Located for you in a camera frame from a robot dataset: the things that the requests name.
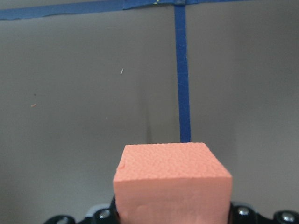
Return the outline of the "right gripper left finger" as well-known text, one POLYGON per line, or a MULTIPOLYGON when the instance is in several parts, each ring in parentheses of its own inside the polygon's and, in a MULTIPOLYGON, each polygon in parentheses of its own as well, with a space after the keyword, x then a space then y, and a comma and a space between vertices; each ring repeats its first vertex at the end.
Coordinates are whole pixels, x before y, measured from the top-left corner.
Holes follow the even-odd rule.
POLYGON ((114 210, 98 210, 91 216, 86 216, 83 220, 76 222, 75 219, 67 215, 57 215, 49 218, 45 224, 118 224, 119 218, 114 210))

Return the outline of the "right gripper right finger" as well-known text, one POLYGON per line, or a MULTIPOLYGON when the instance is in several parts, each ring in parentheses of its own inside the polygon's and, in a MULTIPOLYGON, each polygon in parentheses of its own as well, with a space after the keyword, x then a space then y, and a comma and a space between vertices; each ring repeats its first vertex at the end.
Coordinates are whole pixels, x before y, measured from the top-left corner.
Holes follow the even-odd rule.
POLYGON ((279 210, 267 218, 246 203, 231 202, 228 224, 298 224, 299 213, 293 210, 279 210))

